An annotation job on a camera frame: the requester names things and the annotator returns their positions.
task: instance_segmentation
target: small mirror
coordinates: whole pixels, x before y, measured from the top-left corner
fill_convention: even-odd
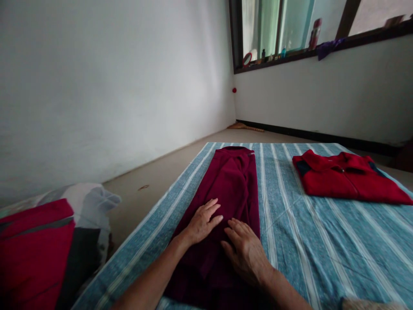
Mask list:
[[[247,53],[244,57],[244,59],[242,60],[242,64],[245,67],[248,67],[250,65],[251,59],[252,59],[253,55],[251,53]]]

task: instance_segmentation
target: bottle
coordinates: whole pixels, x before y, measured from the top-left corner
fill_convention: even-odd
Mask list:
[[[317,41],[318,41],[318,36],[320,35],[322,21],[323,21],[322,19],[316,19],[314,21],[314,27],[313,27],[313,30],[311,31],[310,46],[308,47],[308,50],[315,50],[315,48],[317,47]]]

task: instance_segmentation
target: glass pane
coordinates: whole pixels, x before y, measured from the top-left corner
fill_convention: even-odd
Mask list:
[[[252,60],[274,55],[277,39],[279,0],[242,0],[243,54]]]
[[[314,0],[284,0],[278,53],[306,48],[313,7]]]
[[[318,44],[335,40],[346,1],[347,0],[315,1],[305,47],[309,46],[314,22],[319,18],[322,19],[322,23],[320,35],[318,36]]]
[[[387,19],[399,15],[409,19],[412,13],[412,0],[362,0],[349,35],[383,27]]]

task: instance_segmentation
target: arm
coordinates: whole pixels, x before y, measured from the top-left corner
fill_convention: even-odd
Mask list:
[[[252,229],[236,219],[228,221],[225,233],[235,246],[221,241],[235,271],[249,284],[260,287],[280,309],[311,309],[284,275],[271,266],[260,240]]]
[[[205,239],[222,221],[222,215],[210,221],[221,206],[216,204],[217,201],[218,199],[210,200],[198,208],[188,227],[173,238],[166,250],[132,283],[112,309],[155,309],[185,252]]]

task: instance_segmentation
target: broom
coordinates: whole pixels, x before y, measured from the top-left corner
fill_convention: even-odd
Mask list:
[[[255,130],[255,131],[259,131],[259,132],[264,132],[263,129],[258,129],[258,128],[254,128],[254,127],[250,127],[247,126],[246,124],[243,123],[235,123],[231,126],[227,127],[228,129],[249,129],[249,130]]]

